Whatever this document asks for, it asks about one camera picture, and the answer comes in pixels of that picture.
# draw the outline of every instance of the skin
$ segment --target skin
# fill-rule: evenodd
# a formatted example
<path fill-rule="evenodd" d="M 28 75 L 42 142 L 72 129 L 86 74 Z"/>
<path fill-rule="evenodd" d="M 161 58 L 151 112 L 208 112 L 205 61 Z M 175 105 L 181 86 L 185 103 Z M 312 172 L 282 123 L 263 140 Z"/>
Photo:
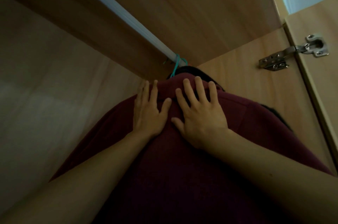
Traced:
<path fill-rule="evenodd" d="M 183 81 L 191 107 L 182 91 L 176 90 L 184 122 L 178 118 L 171 121 L 182 136 L 195 148 L 237 170 L 298 221 L 335 223 L 337 178 L 258 146 L 228 129 L 215 84 L 209 83 L 209 102 L 201 78 L 196 77 L 195 82 L 199 100 L 189 80 Z M 157 81 L 150 99 L 148 82 L 138 93 L 131 133 L 15 205 L 0 218 L 0 223 L 90 223 L 139 152 L 164 128 L 171 99 L 165 100 L 159 112 L 156 85 Z"/>
<path fill-rule="evenodd" d="M 228 129 L 218 102 L 216 86 L 209 82 L 210 102 L 202 80 L 195 78 L 199 101 L 188 79 L 182 91 L 176 89 L 184 123 L 171 121 L 195 148 L 205 150 L 238 171 L 302 223 L 337 223 L 338 180 L 256 145 Z"/>

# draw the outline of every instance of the cabinet door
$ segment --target cabinet door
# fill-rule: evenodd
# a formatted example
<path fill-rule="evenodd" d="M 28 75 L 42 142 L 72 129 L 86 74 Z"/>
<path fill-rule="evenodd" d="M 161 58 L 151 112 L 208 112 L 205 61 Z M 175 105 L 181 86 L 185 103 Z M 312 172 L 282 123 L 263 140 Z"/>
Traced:
<path fill-rule="evenodd" d="M 318 112 L 324 134 L 335 161 L 338 160 L 338 0 L 324 0 L 286 18 L 293 43 L 319 33 L 327 43 L 329 55 L 297 55 L 310 96 Z"/>
<path fill-rule="evenodd" d="M 289 46 L 283 29 L 256 39 L 199 66 L 227 92 L 275 108 L 305 144 L 332 172 L 332 157 L 295 59 L 272 72 L 258 60 Z"/>

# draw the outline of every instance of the person's right arm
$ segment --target person's right arm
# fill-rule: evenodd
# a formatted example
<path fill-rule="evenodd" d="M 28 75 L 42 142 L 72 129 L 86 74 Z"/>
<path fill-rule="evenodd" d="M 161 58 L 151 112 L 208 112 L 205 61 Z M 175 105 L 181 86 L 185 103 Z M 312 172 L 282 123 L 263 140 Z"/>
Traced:
<path fill-rule="evenodd" d="M 215 84 L 209 83 L 209 102 L 201 78 L 196 77 L 195 81 L 199 101 L 185 79 L 184 90 L 191 107 L 177 89 L 184 123 L 172 118 L 188 142 L 230 165 L 299 221 L 338 222 L 337 178 L 256 145 L 228 129 Z"/>

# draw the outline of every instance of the maroon shirt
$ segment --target maroon shirt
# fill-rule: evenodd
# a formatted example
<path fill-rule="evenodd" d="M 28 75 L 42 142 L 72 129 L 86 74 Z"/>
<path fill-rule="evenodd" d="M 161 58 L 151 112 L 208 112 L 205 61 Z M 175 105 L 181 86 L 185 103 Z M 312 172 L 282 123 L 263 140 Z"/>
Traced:
<path fill-rule="evenodd" d="M 285 214 L 226 164 L 189 145 L 170 122 L 183 120 L 175 89 L 179 74 L 158 83 L 158 108 L 173 99 L 163 132 L 139 154 L 94 223 L 285 223 Z M 209 95 L 208 84 L 203 82 Z M 134 97 L 110 110 L 86 135 L 56 178 L 121 140 L 133 129 Z M 265 148 L 330 173 L 273 113 L 251 100 L 218 88 L 218 100 L 231 130 Z"/>

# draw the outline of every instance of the cabinet hinge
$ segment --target cabinet hinge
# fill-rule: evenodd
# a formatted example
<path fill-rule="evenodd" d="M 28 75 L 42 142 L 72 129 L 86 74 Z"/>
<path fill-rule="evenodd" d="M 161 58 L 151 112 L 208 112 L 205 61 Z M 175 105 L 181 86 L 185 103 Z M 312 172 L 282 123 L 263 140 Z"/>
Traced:
<path fill-rule="evenodd" d="M 288 47 L 282 51 L 276 52 L 268 57 L 259 60 L 259 67 L 270 71 L 278 71 L 288 68 L 286 59 L 294 54 L 313 54 L 315 57 L 328 55 L 327 44 L 319 34 L 311 34 L 305 37 L 306 43 Z"/>

